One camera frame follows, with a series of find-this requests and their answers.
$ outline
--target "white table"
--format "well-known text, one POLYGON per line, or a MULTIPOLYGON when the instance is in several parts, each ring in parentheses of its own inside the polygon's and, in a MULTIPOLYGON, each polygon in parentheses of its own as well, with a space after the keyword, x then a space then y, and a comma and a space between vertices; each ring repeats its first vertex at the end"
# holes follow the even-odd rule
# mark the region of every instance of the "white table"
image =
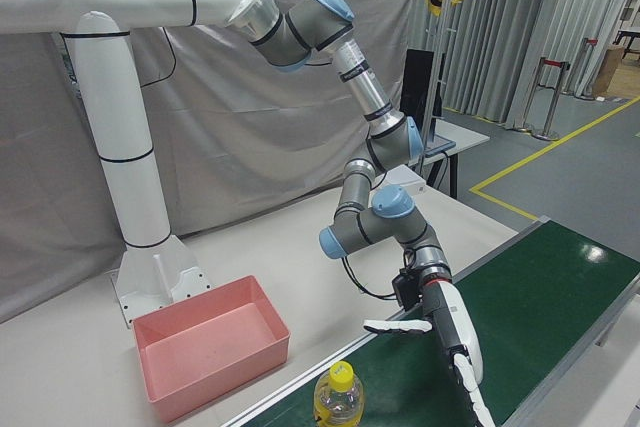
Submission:
MULTIPOLYGON (((254 274, 291 331, 287 363, 184 417, 215 427, 363 334, 365 318, 387 318, 393 302, 359 294, 317 235, 331 222, 331 190, 186 244, 214 285, 254 274)), ((416 203, 434 225, 454 273, 515 232, 433 190, 416 203)), ((388 292, 402 266, 393 240, 350 256, 360 280, 388 292)), ((0 325, 0 425, 92 427, 162 425, 146 400, 133 334, 108 274, 0 325)))
POLYGON ((433 187, 436 177, 442 167, 442 161, 449 158, 449 195, 454 199, 458 198, 458 154, 472 147, 489 141, 489 137, 473 130, 465 129, 442 119, 436 119, 436 134, 445 139, 453 140, 456 145, 446 150, 444 153, 438 153, 430 157, 425 157, 422 164, 423 168, 433 164, 431 172, 427 177, 427 185, 433 187))

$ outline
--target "metal pole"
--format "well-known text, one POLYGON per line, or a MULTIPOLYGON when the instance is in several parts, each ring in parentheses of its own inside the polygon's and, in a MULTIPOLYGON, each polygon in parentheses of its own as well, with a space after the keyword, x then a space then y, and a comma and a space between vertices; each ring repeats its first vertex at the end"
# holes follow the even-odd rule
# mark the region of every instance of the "metal pole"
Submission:
POLYGON ((433 139, 429 139, 429 127, 431 118, 433 117, 433 108, 436 104, 436 93, 440 83, 440 68, 442 67, 442 55, 444 54, 445 36, 448 32, 449 18, 451 13, 451 0, 442 0, 440 17, 437 24, 435 48, 433 49, 433 63, 431 64, 431 75, 429 76, 429 89, 427 91, 427 100, 425 102, 424 116, 422 117, 422 145, 424 150, 418 159, 418 173, 422 176, 422 164, 424 163, 425 150, 428 150, 429 141, 433 143, 433 139))
POLYGON ((547 60, 546 57, 540 57, 540 62, 538 62, 538 68, 536 69, 536 74, 533 77, 533 83, 531 85, 531 88, 529 89, 527 103, 525 104, 524 113, 522 114, 522 125, 520 127, 514 127, 511 130, 515 130, 516 132, 531 132, 531 130, 533 129, 533 126, 531 124, 527 124, 527 117, 529 115, 529 110, 531 110, 533 97, 536 95, 536 89, 538 88, 538 84, 540 83, 540 77, 542 77, 542 68, 544 67, 545 60, 547 60))
POLYGON ((566 95, 573 95, 575 93, 575 81, 578 78, 578 71, 582 71, 582 63, 587 55, 587 51, 589 47, 593 47, 597 43, 597 39, 589 39, 588 37, 584 37, 582 39, 582 44, 580 46, 580 50, 578 51, 578 55, 576 55, 575 60, 573 61, 573 68, 571 72, 569 72, 569 77, 567 78, 567 82, 562 89, 562 93, 566 95))
POLYGON ((558 105, 558 99, 560 98, 560 91, 562 90, 562 83, 564 82, 565 74, 569 70, 571 64, 569 62, 560 62, 560 75, 558 76, 558 82, 553 89, 553 98, 551 99, 551 107, 549 107, 549 113, 547 114, 547 120, 544 123, 542 130, 534 129, 531 131, 531 136, 540 140, 558 140, 560 136, 557 132, 551 131, 551 122, 553 121, 553 115, 556 112, 556 105, 558 105))

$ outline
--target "green conveyor belt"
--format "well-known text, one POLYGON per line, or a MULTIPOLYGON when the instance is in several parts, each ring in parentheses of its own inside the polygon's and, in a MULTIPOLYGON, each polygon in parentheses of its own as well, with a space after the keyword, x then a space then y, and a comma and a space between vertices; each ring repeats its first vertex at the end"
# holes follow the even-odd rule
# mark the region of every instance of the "green conveyor belt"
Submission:
MULTIPOLYGON (((640 272, 640 263, 547 222, 463 278, 484 358, 481 385, 504 423, 640 272)), ((435 336, 381 335, 350 354, 362 427, 472 425, 435 336)), ((311 380, 249 426, 313 427, 311 380)))

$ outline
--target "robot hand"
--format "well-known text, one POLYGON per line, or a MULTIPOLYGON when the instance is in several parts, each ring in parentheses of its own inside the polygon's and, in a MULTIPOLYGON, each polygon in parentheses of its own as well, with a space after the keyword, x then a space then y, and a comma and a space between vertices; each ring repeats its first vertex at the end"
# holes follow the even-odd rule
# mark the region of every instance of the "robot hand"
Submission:
POLYGON ((423 320, 367 320, 364 328, 376 334, 426 334, 433 328, 449 367, 467 393, 475 425, 495 427, 478 386, 483 375, 482 355, 460 292, 445 279, 428 281, 421 290, 423 320))

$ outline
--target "black cable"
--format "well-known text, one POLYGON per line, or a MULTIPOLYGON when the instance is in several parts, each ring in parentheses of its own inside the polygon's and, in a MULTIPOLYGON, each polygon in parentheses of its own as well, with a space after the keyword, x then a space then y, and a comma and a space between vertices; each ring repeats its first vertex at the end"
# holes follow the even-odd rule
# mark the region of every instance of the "black cable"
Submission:
POLYGON ((449 157, 449 154, 447 154, 446 152, 442 152, 444 154, 444 156, 446 157, 446 164, 444 164, 444 170, 442 171, 442 177, 440 177, 440 182, 438 182, 438 186, 436 187, 436 190, 440 190, 440 186, 442 185, 442 181, 444 180, 444 177, 447 175, 447 169, 449 168, 449 163, 451 162, 451 158, 449 157))
POLYGON ((382 185, 382 182, 384 182, 384 179, 387 178, 387 172, 384 173, 384 175, 382 176, 382 178, 380 179, 380 182, 378 182, 376 185, 374 185, 373 187, 371 187, 371 190, 375 190, 378 187, 380 187, 382 185))
POLYGON ((375 297, 376 299, 380 299, 380 300, 396 300, 395 294, 385 294, 385 295, 374 294, 373 292, 368 290, 364 285, 362 285, 356 278, 356 275, 354 274, 353 269, 349 264, 349 260, 346 257, 342 258, 342 266, 344 267, 344 271, 347 273, 347 276, 349 277, 351 282, 353 282, 354 285, 358 288, 358 290, 360 290, 360 292, 362 292, 363 294, 367 294, 371 297, 375 297))
POLYGON ((173 44, 171 43, 171 39, 169 39, 169 34, 167 34, 167 29, 162 27, 162 31, 164 32, 164 37, 167 39, 167 43, 169 44, 169 50, 171 50, 171 56, 173 57, 173 66, 171 67, 171 72, 169 72, 169 74, 167 74, 165 77, 162 77, 161 79, 152 80, 151 82, 147 82, 146 84, 142 84, 140 86, 141 89, 144 88, 144 87, 148 87, 150 85, 153 85, 153 84, 157 84, 158 82, 162 82, 163 80, 167 80, 176 71, 176 65, 178 63, 178 59, 176 59, 176 53, 173 50, 173 44))
POLYGON ((307 67, 324 67, 325 65, 331 65, 333 62, 324 62, 323 64, 304 64, 307 67))

